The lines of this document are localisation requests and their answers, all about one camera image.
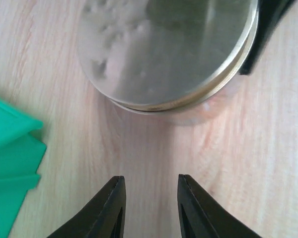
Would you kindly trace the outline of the green bin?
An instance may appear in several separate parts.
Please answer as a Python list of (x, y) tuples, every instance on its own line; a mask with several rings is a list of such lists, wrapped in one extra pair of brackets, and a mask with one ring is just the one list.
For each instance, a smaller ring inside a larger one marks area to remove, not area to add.
[(47, 146), (31, 132), (43, 123), (0, 100), (0, 238), (8, 237)]

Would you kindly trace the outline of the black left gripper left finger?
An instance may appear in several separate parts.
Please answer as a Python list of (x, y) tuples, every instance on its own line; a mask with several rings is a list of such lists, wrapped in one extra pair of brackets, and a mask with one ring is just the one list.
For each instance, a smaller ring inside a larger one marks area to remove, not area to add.
[(126, 215), (123, 176), (113, 176), (91, 200), (49, 238), (122, 238)]

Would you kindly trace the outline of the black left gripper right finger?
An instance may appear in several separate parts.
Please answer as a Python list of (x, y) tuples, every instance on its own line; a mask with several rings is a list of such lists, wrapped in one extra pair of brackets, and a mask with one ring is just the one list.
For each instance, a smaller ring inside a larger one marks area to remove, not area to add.
[(260, 237), (225, 210), (190, 175), (178, 177), (177, 202), (183, 238)]

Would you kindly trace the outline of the clear plastic jar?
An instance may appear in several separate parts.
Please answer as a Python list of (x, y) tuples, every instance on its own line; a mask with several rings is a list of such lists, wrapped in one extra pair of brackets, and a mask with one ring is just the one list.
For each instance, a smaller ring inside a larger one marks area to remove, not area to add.
[(220, 115), (232, 103), (247, 78), (248, 76), (246, 75), (237, 74), (221, 90), (208, 99), (169, 111), (141, 112), (129, 109), (117, 102), (114, 105), (151, 119), (163, 120), (181, 126), (196, 125), (212, 120)]

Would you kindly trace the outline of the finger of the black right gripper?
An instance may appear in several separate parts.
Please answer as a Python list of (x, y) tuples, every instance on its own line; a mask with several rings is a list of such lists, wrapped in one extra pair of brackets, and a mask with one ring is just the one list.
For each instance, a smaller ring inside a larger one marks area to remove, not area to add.
[(241, 75), (252, 73), (275, 28), (295, 2), (295, 0), (259, 1), (256, 34), (250, 52), (239, 70)]

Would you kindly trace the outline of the white round jar lid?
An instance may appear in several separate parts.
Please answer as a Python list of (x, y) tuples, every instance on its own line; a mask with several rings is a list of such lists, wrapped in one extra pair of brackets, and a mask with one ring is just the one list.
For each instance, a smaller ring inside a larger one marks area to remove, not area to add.
[(122, 107), (169, 111), (218, 92), (248, 55), (256, 0), (88, 0), (82, 69)]

